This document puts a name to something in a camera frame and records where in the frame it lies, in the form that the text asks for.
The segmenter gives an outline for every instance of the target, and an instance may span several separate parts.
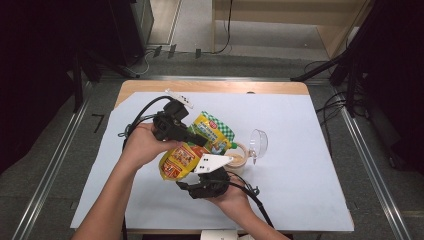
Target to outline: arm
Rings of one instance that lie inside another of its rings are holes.
[[[159,153],[180,146],[176,141],[157,141],[152,128],[153,124],[142,123],[133,131],[102,192],[72,239],[119,239],[137,171]]]
[[[235,176],[231,176],[231,181],[243,186],[243,183]],[[208,200],[218,206],[225,215],[256,240],[288,239],[256,216],[249,204],[247,195],[237,187],[230,185],[225,194]]]

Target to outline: dark wall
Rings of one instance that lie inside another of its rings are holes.
[[[73,92],[72,47],[43,4],[0,3],[0,173],[25,156]]]
[[[364,87],[399,135],[390,149],[424,173],[424,4],[385,2],[363,43]]]

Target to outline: black stand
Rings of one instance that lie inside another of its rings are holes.
[[[83,102],[83,91],[82,91],[82,77],[81,69],[84,71],[90,82],[99,82],[102,76],[101,72],[97,68],[96,62],[106,66],[112,71],[126,78],[134,78],[129,73],[125,72],[115,64],[109,62],[102,56],[98,55],[93,51],[78,50],[75,53],[73,59],[73,80],[74,80],[74,92],[75,92],[75,106],[74,112],[77,112]]]
[[[359,71],[359,59],[360,55],[362,53],[363,48],[363,41],[365,39],[365,36],[368,34],[370,29],[372,28],[375,19],[379,16],[382,9],[384,7],[384,1],[382,0],[375,0],[374,6],[371,9],[370,13],[368,14],[367,18],[365,19],[364,23],[358,30],[355,37],[352,39],[351,43],[347,47],[347,49],[334,58],[333,60],[330,60],[321,66],[318,66],[315,69],[312,69],[311,71],[295,78],[291,78],[291,81],[294,82],[304,82],[311,77],[317,75],[318,73],[321,73],[335,65],[337,67],[335,68],[334,72],[331,74],[329,80],[330,83],[333,86],[339,86],[343,80],[346,78],[346,76],[349,75],[348,79],[348,87],[347,87],[347,96],[346,96],[346,108],[350,115],[354,117],[354,93],[355,93],[355,85],[356,80],[358,77]]]

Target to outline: yellow snack bag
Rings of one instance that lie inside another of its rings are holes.
[[[204,147],[184,143],[169,150],[159,162],[159,170],[165,180],[180,180],[187,176],[199,163],[204,153],[223,155],[232,146],[233,131],[212,115],[203,111],[188,130],[202,135],[208,142]]]

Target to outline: wooden table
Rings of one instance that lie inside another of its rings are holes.
[[[184,92],[194,103],[194,110],[190,109],[189,116],[183,119],[186,124],[198,116],[196,113],[205,110],[216,113],[215,117],[233,129],[235,141],[241,140],[247,146],[253,129],[267,133],[266,154],[256,165],[248,160],[243,177],[259,186],[258,197],[277,230],[283,233],[353,231],[306,85],[165,80],[131,80],[122,85],[71,228],[78,228],[119,158],[123,139],[118,133],[148,102],[165,95],[163,91],[167,88]],[[161,110],[163,105],[152,105],[151,108],[156,108],[151,112]],[[160,158],[161,155],[153,162],[158,163]],[[251,204],[261,217],[257,206]],[[143,234],[199,234],[203,229],[243,232],[213,204],[193,200],[174,182],[162,180],[155,163],[147,164],[137,173],[126,220],[129,232]]]
[[[355,26],[371,8],[370,0],[234,0],[231,21],[317,25],[330,58],[339,54]],[[212,2],[212,52],[215,20],[228,20],[230,0]]]

